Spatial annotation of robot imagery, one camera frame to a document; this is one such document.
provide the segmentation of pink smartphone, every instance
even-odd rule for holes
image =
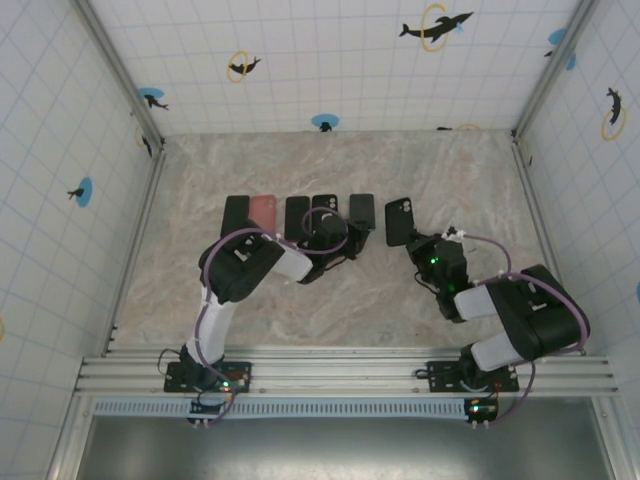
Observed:
[[[276,197],[258,195],[249,202],[249,220],[253,220],[267,232],[276,231]]]

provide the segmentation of metal frame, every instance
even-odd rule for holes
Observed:
[[[558,268],[558,261],[556,260],[555,253],[553,252],[553,245],[549,238],[549,233],[547,232],[544,220],[542,219],[542,210],[540,209],[540,204],[538,203],[533,183],[531,182],[531,176],[529,175],[529,171],[525,165],[524,155],[522,154],[520,146],[515,142],[511,144],[511,151],[513,153],[513,160],[518,167],[518,175],[520,176],[520,182],[524,189],[527,206],[529,207],[529,212],[533,219],[533,226],[536,230],[538,243],[542,250],[542,256],[547,264],[547,268],[560,281],[560,283],[562,283],[562,274]]]
[[[122,94],[127,99],[127,102],[129,102],[129,106],[133,110],[133,114],[138,119],[138,122],[140,122],[140,127],[142,128],[146,139],[152,144],[155,144],[156,150],[161,150],[162,135],[160,134],[160,130],[158,130],[158,127],[149,113],[149,109],[142,100],[142,96],[138,94],[138,89],[133,83],[129,72],[120,60],[111,40],[109,40],[109,36],[107,35],[102,22],[98,18],[93,5],[91,5],[91,1],[71,0],[71,5],[83,21],[85,29],[95,42],[98,51],[102,54],[102,58],[107,64],[107,68],[113,74]]]
[[[129,240],[127,246],[127,260],[122,266],[120,272],[120,279],[118,281],[118,291],[111,302],[109,308],[109,322],[105,326],[102,332],[102,355],[106,355],[109,342],[112,339],[113,330],[116,328],[116,320],[120,317],[122,309],[124,308],[124,302],[127,298],[127,292],[129,291],[129,285],[131,284],[131,278],[133,276],[133,270],[136,266],[138,254],[140,253],[140,246],[142,245],[142,239],[144,237],[144,231],[147,228],[147,222],[149,221],[149,214],[151,213],[151,206],[153,205],[153,199],[158,189],[158,183],[160,182],[160,174],[162,173],[162,167],[166,159],[166,153],[160,151],[156,161],[153,162],[151,172],[147,178],[145,184],[145,194],[142,200],[142,204],[138,209],[136,215],[136,229],[133,236]]]
[[[146,105],[93,9],[90,0],[71,0],[85,21],[86,27],[112,71],[123,95],[129,101],[133,113],[140,121],[145,136],[156,146],[162,145],[158,131]],[[569,59],[580,33],[591,18],[599,0],[583,0],[569,24],[565,36],[532,93],[514,135],[513,155],[528,206],[536,227],[536,233],[545,260],[554,275],[559,278],[557,262],[540,214],[528,171],[518,147],[521,136],[530,127],[550,87]],[[138,213],[138,227],[130,242],[130,255],[123,267],[120,288],[110,314],[112,323],[104,332],[104,358],[85,359],[80,369],[76,395],[72,399],[49,480],[75,479],[91,434],[94,415],[108,414],[110,408],[128,409],[127,414],[160,415],[158,408],[171,411],[171,415],[184,415],[189,396],[167,394],[162,390],[164,378],[156,369],[161,351],[158,346],[121,347],[109,346],[113,320],[122,309],[129,288],[133,268],[142,242],[153,198],[160,179],[165,156],[158,148],[153,170],[146,184],[144,201]],[[243,394],[239,403],[271,405],[270,412],[278,411],[284,402],[289,404],[323,403],[340,399],[352,405],[418,405],[427,410],[433,405],[459,404],[460,399],[474,394],[432,393],[424,380],[417,380],[412,372],[428,360],[450,360],[458,357],[454,349],[420,348],[306,348],[306,347],[231,347],[226,351],[228,360],[250,361],[254,364],[252,391]],[[175,360],[168,354],[163,363]],[[626,421],[617,384],[606,357],[549,357],[537,363],[538,375],[531,392],[532,397],[588,397],[592,399],[594,412],[602,434],[603,448],[610,460],[611,472],[616,479],[636,478],[639,466],[630,457],[625,445],[628,431],[620,426]],[[515,368],[520,383],[529,379],[530,367]],[[504,397],[517,397],[518,393],[503,393]],[[375,408],[361,414],[379,413]],[[263,410],[251,410],[252,414]]]
[[[538,80],[531,96],[527,100],[527,105],[525,106],[524,111],[520,115],[520,119],[518,120],[515,128],[516,142],[520,141],[520,138],[525,135],[526,131],[533,123],[533,120],[549,95],[551,87],[567,65],[567,62],[571,58],[571,55],[578,44],[580,35],[586,28],[599,4],[600,0],[581,0],[580,4],[576,8],[569,25],[565,29],[562,40],[551,56],[549,66],[545,69]]]
[[[158,346],[113,347],[106,358],[85,359],[49,480],[75,478],[93,416],[193,416],[185,413],[188,399],[193,399],[193,395],[162,390],[164,377],[157,370],[161,350]],[[438,413],[436,408],[440,404],[448,409],[444,415],[440,413],[440,418],[460,421],[460,399],[477,394],[432,393],[426,380],[417,380],[412,375],[428,360],[450,360],[457,356],[455,349],[230,347],[226,358],[251,361],[253,378],[251,393],[238,397],[240,405],[244,405],[240,415],[232,411],[228,421],[234,417],[340,416],[335,411],[323,415],[317,407],[302,408],[295,414],[281,409],[284,404],[313,407],[336,401],[352,406],[354,413],[349,412],[349,416],[360,417],[433,417],[438,416],[434,411]],[[177,356],[169,352],[160,364],[161,369],[176,359]],[[612,478],[635,478],[631,476],[633,466],[613,408],[620,400],[608,359],[579,355],[549,357],[537,365],[538,375],[531,396],[592,399]],[[530,367],[516,367],[515,374],[521,384],[526,383]],[[518,395],[501,393],[504,397]],[[208,397],[217,399],[219,395]],[[402,413],[406,405],[410,408]]]
[[[80,369],[78,396],[185,398],[163,392],[157,370],[161,347],[118,347],[106,358],[88,358]],[[244,398],[468,398],[477,394],[433,393],[412,373],[429,360],[456,360],[455,349],[228,347],[225,359],[253,364],[251,392]],[[177,356],[167,352],[161,369]],[[520,384],[529,365],[516,367]],[[618,388],[606,357],[549,357],[538,362],[532,396],[615,396]],[[519,393],[504,393],[505,397]]]

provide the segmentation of blue circle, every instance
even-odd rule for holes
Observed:
[[[151,95],[154,98],[162,98],[162,97],[164,97],[164,92],[162,90],[160,90],[159,88],[142,87],[142,88],[138,89],[138,91],[140,92],[140,95],[142,95],[143,97],[145,95]]]
[[[332,113],[321,113],[311,119],[311,123],[318,128],[320,128],[323,123],[328,123],[331,128],[335,128],[338,126],[339,121],[340,119]]]
[[[76,196],[76,203],[79,207],[84,208],[89,205],[89,200],[91,200],[91,194],[93,193],[93,182],[89,177],[84,177],[78,185],[78,188],[82,188],[84,192],[82,195]]]
[[[571,55],[571,58],[567,62],[567,70],[573,70],[573,67],[576,66],[576,54]]]
[[[558,45],[562,40],[562,37],[564,37],[564,28],[553,32],[551,35],[549,35],[549,38],[547,40],[549,40],[549,43],[551,45]]]

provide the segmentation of yellow ring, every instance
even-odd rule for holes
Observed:
[[[604,116],[604,118],[602,119],[602,139],[605,142],[609,142],[611,140],[615,140],[616,138],[618,138],[620,136],[620,134],[622,133],[622,130],[624,130],[624,127],[627,125],[627,111],[624,109],[624,107],[621,105],[620,106],[620,111],[623,114],[622,117],[622,125],[620,125],[620,130],[618,130],[618,132],[615,135],[611,135],[610,137],[607,137],[606,131],[607,131],[607,120],[609,119],[609,117],[611,115],[613,115],[613,112],[611,110],[609,110],[607,112],[607,114]]]
[[[142,139],[142,132],[140,132],[140,135],[138,135],[138,131],[140,130],[140,125],[136,125],[136,130],[135,132],[133,132],[133,139],[136,141],[136,145],[138,145],[139,147],[143,147],[144,143],[142,143],[142,140],[138,141],[138,139]]]
[[[244,68],[242,69],[242,76],[238,79],[234,79],[231,76],[231,64],[240,55],[244,56]],[[233,83],[240,83],[244,79],[244,77],[247,75],[248,67],[249,67],[249,54],[244,50],[238,50],[236,53],[233,54],[233,57],[231,57],[231,60],[229,60],[229,65],[227,65],[227,78],[229,79],[229,81]]]
[[[429,14],[429,12],[434,8],[439,8],[444,13],[447,12],[446,8],[444,8],[444,6],[439,3],[433,3],[429,5],[427,9],[424,11],[424,14],[422,15],[422,23],[420,24],[420,39],[422,40],[422,48],[424,49],[425,52],[439,52],[444,48],[444,46],[447,44],[447,40],[449,39],[449,34],[447,33],[444,36],[444,41],[442,42],[442,45],[440,45],[438,48],[429,48],[427,44],[424,43],[424,22],[427,20],[427,15]]]
[[[477,126],[475,123],[463,123],[462,125],[458,125],[458,128],[456,128],[456,130],[481,130],[481,128]]]

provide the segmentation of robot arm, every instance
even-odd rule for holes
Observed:
[[[251,221],[247,221],[243,228],[259,232]],[[297,246],[261,233],[239,234],[220,246],[209,268],[206,267],[207,259],[218,242],[207,248],[198,262],[201,271],[201,318],[180,351],[180,362],[168,366],[165,391],[211,390],[221,382],[207,366],[215,366],[219,371],[232,374],[230,376],[240,374],[244,380],[235,385],[236,389],[241,391],[248,387],[250,364],[223,362],[227,332],[239,302],[247,298],[270,272],[304,285],[312,283],[344,260],[355,260],[368,235],[367,225],[354,224],[329,214],[322,219],[313,235]],[[205,287],[206,280],[211,285],[210,296]]]
[[[502,332],[464,347],[453,368],[445,366],[447,362],[429,362],[434,373],[431,366],[439,364],[452,372],[447,381],[435,382],[444,385],[442,391],[461,391],[460,382],[470,390],[482,389],[501,374],[508,377],[510,365],[584,346],[587,317],[546,267],[535,265],[474,287],[456,238],[461,236],[454,228],[444,235],[415,232],[406,247],[422,282],[433,285],[445,318],[464,323],[497,315],[503,326]]]

